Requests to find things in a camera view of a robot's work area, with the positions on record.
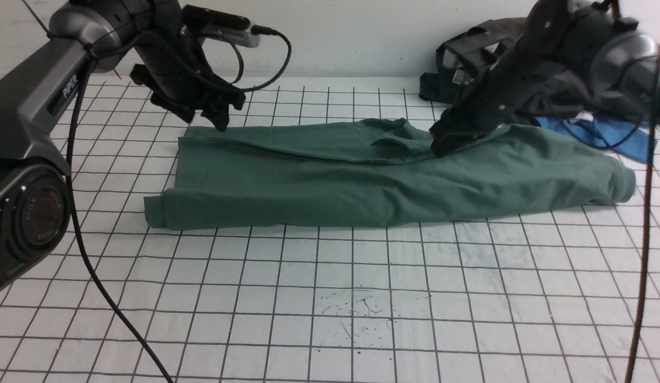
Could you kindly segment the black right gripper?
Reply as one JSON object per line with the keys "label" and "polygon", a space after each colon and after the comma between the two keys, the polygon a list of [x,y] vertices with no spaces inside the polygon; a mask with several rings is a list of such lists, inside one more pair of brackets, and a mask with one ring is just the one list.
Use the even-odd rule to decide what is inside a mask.
{"label": "black right gripper", "polygon": [[514,45],[430,128],[434,155],[447,156],[493,133],[553,75],[552,61]]}

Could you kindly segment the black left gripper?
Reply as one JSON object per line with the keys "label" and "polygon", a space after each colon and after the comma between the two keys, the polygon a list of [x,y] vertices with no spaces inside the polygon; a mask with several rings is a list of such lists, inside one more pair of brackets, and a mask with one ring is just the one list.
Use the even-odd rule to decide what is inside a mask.
{"label": "black left gripper", "polygon": [[213,73],[196,39],[141,32],[135,50],[142,64],[133,66],[133,83],[150,89],[152,104],[181,121],[191,123],[200,112],[225,132],[231,107],[242,110],[244,92]]}

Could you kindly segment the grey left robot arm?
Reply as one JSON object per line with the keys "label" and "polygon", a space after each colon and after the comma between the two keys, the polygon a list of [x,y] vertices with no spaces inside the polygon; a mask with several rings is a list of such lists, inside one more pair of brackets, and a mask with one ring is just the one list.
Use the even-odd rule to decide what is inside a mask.
{"label": "grey left robot arm", "polygon": [[197,111],[218,130],[245,94],[206,60],[206,37],[255,47],[251,22],[177,1],[69,1],[51,15],[49,41],[0,79],[0,292],[60,243],[72,202],[71,167],[51,131],[81,106],[92,73],[111,72],[135,50],[133,83],[153,105],[190,123]]}

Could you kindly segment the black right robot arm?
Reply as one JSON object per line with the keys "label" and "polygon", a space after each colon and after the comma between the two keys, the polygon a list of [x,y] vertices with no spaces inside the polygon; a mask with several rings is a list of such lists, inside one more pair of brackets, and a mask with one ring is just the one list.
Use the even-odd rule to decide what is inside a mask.
{"label": "black right robot arm", "polygon": [[612,19],[607,5],[538,1],[524,34],[481,71],[430,128],[435,155],[490,135],[551,76],[567,70],[595,96],[621,94],[660,126],[660,51],[635,19]]}

